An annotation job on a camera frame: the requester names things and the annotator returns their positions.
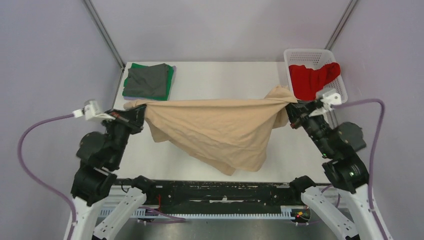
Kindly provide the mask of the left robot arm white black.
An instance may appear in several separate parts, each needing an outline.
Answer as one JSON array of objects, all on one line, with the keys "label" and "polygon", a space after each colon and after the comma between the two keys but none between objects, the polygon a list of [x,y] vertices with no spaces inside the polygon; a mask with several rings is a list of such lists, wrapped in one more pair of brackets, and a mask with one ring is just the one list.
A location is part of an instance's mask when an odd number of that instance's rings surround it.
[{"label": "left robot arm white black", "polygon": [[130,136],[144,128],[146,108],[142,104],[127,110],[101,111],[95,101],[87,101],[84,108],[72,112],[74,118],[100,123],[105,132],[89,132],[80,140],[76,153],[80,165],[70,191],[73,209],[66,239],[92,238],[96,223],[94,213],[117,179],[114,171],[120,168]]}]

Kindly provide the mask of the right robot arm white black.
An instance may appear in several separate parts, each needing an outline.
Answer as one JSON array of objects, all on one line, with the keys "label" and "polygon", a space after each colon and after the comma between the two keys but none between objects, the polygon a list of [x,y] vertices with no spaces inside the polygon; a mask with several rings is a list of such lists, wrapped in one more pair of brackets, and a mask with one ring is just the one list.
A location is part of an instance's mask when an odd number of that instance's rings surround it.
[{"label": "right robot arm white black", "polygon": [[332,128],[323,117],[325,112],[333,109],[347,108],[348,103],[336,104],[321,98],[307,103],[291,103],[286,107],[290,126],[303,128],[325,159],[322,164],[324,173],[339,197],[344,199],[351,218],[329,203],[308,176],[298,177],[289,184],[289,199],[310,207],[340,240],[392,238],[373,193],[374,156],[386,106],[378,98],[358,100],[350,105],[368,103],[380,105],[368,165],[358,156],[358,151],[366,147],[363,130],[352,122]]}]

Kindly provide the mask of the right corner aluminium post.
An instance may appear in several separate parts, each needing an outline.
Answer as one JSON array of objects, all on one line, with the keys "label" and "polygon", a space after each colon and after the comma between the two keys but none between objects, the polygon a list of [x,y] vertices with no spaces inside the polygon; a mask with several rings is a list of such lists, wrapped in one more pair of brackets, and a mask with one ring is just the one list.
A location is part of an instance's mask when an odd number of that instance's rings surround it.
[{"label": "right corner aluminium post", "polygon": [[325,49],[331,51],[332,48],[334,47],[337,39],[339,38],[340,34],[342,33],[346,23],[348,22],[349,18],[351,17],[352,13],[354,12],[354,10],[356,9],[358,3],[360,1],[359,0],[350,0],[343,12],[343,14],[341,15],[335,29],[333,30],[330,38],[328,39],[326,45],[325,45]]}]

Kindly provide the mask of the red t shirt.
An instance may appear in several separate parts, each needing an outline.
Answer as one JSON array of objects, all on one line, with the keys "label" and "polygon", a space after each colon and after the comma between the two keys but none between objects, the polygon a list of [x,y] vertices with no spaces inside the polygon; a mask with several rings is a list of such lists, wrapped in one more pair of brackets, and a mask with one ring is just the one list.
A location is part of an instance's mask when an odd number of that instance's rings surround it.
[{"label": "red t shirt", "polygon": [[325,64],[320,69],[292,64],[288,70],[294,96],[302,101],[313,101],[317,92],[341,74],[341,67],[337,62]]}]

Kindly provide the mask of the corner aluminium post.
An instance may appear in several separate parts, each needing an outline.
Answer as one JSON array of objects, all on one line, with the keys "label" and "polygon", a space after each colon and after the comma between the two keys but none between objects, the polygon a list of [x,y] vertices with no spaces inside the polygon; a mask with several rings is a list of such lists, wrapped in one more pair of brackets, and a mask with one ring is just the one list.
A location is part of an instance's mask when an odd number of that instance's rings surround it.
[{"label": "corner aluminium post", "polygon": [[343,14],[341,15],[335,29],[333,30],[330,38],[328,39],[326,45],[325,45],[325,49],[331,51],[332,48],[334,47],[337,39],[339,38],[340,34],[342,33],[346,23],[348,22],[349,18],[351,17],[352,13],[354,12],[354,10],[356,9],[358,3],[360,1],[359,0],[350,0],[343,12]]},{"label": "corner aluminium post", "polygon": [[105,41],[106,46],[108,47],[109,51],[111,52],[112,56],[114,57],[117,65],[119,66],[120,70],[123,72],[126,64],[123,61],[123,58],[118,52],[118,49],[116,48],[115,44],[113,43],[113,40],[110,36],[110,34],[107,31],[106,26],[104,25],[94,3],[92,0],[82,0],[83,4],[85,5],[86,9],[88,10],[88,13],[90,17],[92,18],[96,28],[98,29],[102,39]]}]

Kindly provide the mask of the left corner aluminium post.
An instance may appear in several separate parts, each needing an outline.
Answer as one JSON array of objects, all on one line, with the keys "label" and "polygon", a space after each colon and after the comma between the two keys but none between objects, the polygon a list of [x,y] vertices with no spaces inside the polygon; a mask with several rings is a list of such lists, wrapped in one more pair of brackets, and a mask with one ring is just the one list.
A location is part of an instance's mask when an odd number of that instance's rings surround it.
[{"label": "left corner aluminium post", "polygon": [[88,10],[88,13],[90,17],[92,18],[96,28],[98,29],[102,39],[105,41],[106,46],[108,47],[109,51],[111,52],[112,56],[114,57],[117,65],[119,66],[120,70],[123,72],[126,64],[123,61],[123,58],[118,52],[118,49],[116,48],[115,44],[113,43],[113,40],[110,36],[110,34],[107,31],[106,26],[104,25],[94,3],[92,0],[82,0],[83,4],[85,5],[86,9]]}]

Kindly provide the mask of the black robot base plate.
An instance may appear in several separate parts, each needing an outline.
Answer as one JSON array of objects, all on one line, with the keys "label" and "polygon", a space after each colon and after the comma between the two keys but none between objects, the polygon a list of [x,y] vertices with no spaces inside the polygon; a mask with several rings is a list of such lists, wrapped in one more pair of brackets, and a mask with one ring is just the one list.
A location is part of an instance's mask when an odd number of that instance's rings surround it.
[{"label": "black robot base plate", "polygon": [[147,189],[148,206],[165,214],[277,214],[302,206],[301,193],[315,187],[307,176],[289,183],[155,180]]}]

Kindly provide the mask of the beige t shirt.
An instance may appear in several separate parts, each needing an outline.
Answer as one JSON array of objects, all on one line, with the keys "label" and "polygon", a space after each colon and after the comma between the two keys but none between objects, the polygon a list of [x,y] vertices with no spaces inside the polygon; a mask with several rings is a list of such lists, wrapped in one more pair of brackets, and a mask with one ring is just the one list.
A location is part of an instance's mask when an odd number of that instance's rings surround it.
[{"label": "beige t shirt", "polygon": [[135,99],[123,107],[145,105],[144,119],[154,142],[171,142],[231,176],[263,166],[272,130],[288,124],[286,107],[296,102],[288,88],[277,85],[261,99]]}]

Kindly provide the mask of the white plastic laundry basket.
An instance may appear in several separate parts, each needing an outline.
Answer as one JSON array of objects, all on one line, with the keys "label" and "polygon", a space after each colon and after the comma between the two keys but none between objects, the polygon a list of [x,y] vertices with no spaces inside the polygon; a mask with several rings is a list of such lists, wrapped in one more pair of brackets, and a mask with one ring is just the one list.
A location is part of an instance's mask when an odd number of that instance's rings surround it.
[{"label": "white plastic laundry basket", "polygon": [[[305,66],[307,69],[318,70],[324,65],[336,62],[334,54],[330,50],[317,48],[289,48],[283,52],[283,57],[285,62],[288,87],[293,94],[295,91],[293,89],[289,66]],[[347,102],[348,94],[341,75],[339,75],[329,84],[325,85],[324,88],[335,89],[336,92],[340,94],[341,102]]]}]

